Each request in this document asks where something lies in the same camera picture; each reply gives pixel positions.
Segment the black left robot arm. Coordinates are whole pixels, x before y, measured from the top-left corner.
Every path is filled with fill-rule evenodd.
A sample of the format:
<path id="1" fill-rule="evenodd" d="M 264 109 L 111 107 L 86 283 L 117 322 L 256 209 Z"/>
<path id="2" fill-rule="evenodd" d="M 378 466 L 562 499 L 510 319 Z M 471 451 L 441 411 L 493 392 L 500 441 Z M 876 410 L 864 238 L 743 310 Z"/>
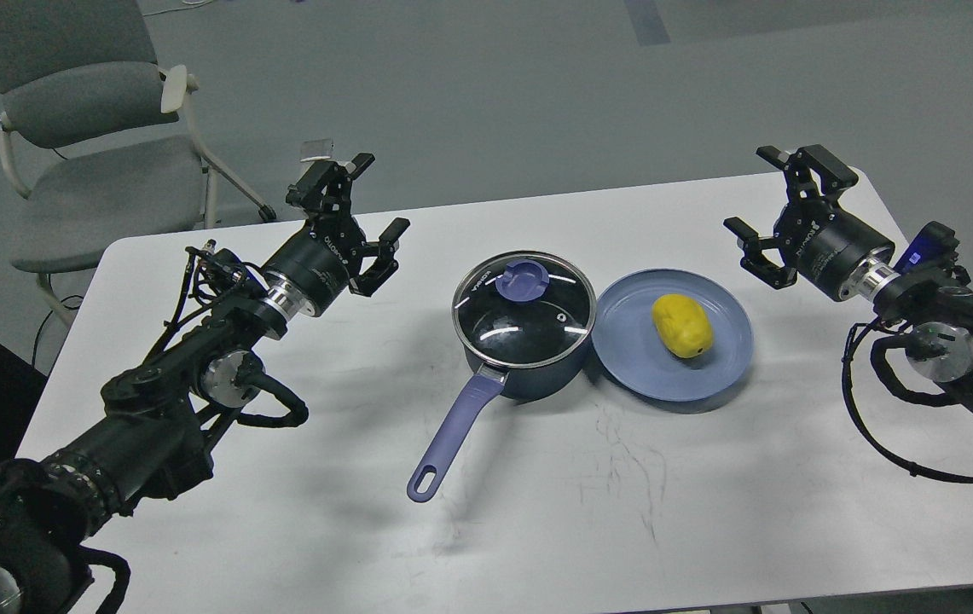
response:
<path id="1" fill-rule="evenodd" d="M 255 345 L 283 338 L 296 315 L 321 316 L 344 291 L 373 295 L 399 268 L 409 221 L 369 241 L 352 214 L 353 183 L 373 162 L 308 159 L 285 198 L 305 224 L 260 267 L 213 241 L 189 248 L 175 312 L 142 364 L 101 388 L 103 420 L 45 459 L 0 463 L 0 613 L 67 613 L 93 566 L 114 574 L 99 612 L 116 613 L 129 564 L 89 537 L 144 498 L 210 479 L 213 448 L 233 425 L 306 422 L 306 403 L 265 372 Z"/>

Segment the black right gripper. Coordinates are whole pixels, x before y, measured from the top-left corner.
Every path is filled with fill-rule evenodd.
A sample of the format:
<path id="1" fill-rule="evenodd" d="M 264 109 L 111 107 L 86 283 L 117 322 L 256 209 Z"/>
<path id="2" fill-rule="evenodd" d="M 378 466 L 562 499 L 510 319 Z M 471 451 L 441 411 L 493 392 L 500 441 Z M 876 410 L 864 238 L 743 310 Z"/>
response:
<path id="1" fill-rule="evenodd" d="M 824 145 L 803 145 L 794 152 L 762 145 L 756 156 L 783 172 L 787 202 L 774 225 L 775 237 L 761 237 L 739 217 L 723 226 L 742 249 L 740 267 L 774 290 L 791 287 L 797 272 L 833 302 L 851 297 L 851 276 L 861 262 L 888 262 L 895 243 L 855 215 L 841 209 L 841 195 L 860 176 Z M 767 259 L 775 247 L 785 265 Z"/>

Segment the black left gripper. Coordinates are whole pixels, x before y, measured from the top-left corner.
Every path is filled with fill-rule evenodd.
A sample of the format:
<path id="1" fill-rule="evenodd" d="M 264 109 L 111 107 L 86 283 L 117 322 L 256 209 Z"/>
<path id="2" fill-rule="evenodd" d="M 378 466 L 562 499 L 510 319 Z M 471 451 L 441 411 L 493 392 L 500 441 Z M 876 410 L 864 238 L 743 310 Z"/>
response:
<path id="1" fill-rule="evenodd" d="M 285 317 L 320 317 L 347 287 L 373 296 L 399 269 L 396 252 L 411 222 L 393 218 L 377 240 L 366 241 L 352 215 L 353 182 L 373 163 L 373 153 L 350 162 L 311 160 L 288 186 L 285 202 L 306 221 L 263 265 L 268 299 Z"/>

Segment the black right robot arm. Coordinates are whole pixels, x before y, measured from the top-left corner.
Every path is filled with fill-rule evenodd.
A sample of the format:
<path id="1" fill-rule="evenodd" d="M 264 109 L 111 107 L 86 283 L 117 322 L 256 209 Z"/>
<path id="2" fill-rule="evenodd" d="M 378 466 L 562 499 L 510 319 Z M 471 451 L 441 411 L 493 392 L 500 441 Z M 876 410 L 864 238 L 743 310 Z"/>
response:
<path id="1" fill-rule="evenodd" d="M 763 145 L 756 155 L 782 172 L 787 200 L 770 236 L 738 217 L 724 221 L 742 248 L 742 268 L 775 290 L 803 277 L 833 302 L 867 300 L 873 319 L 849 329 L 841 370 L 857 431 L 911 477 L 973 484 L 973 477 L 930 469 L 884 447 L 868 431 L 853 392 L 855 355 L 875 333 L 869 362 L 895 399 L 927 408 L 960 405 L 973 414 L 973 290 L 953 229 L 926 224 L 896 257 L 892 240 L 838 201 L 858 175 L 836 155 L 819 144 L 793 152 Z"/>

